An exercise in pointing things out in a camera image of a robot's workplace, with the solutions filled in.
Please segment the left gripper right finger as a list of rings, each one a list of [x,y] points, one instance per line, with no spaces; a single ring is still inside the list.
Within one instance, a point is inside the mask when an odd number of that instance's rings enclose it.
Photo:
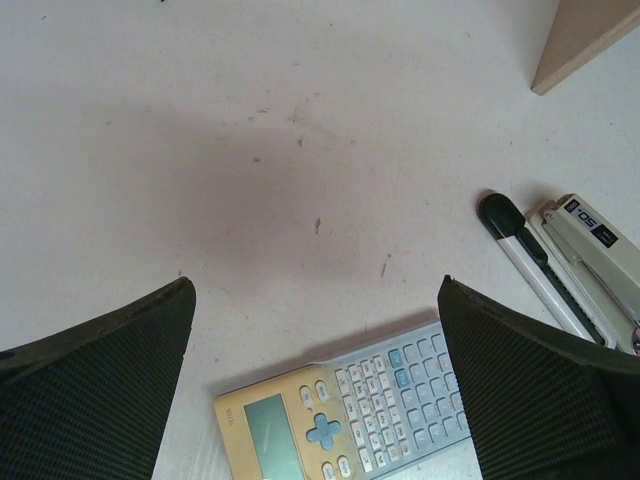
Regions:
[[[638,478],[638,357],[450,276],[437,303],[484,478]]]

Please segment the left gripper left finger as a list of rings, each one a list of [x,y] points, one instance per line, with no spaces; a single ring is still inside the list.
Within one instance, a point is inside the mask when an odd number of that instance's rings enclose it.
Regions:
[[[180,277],[2,351],[2,478],[151,478],[195,307],[195,287]]]

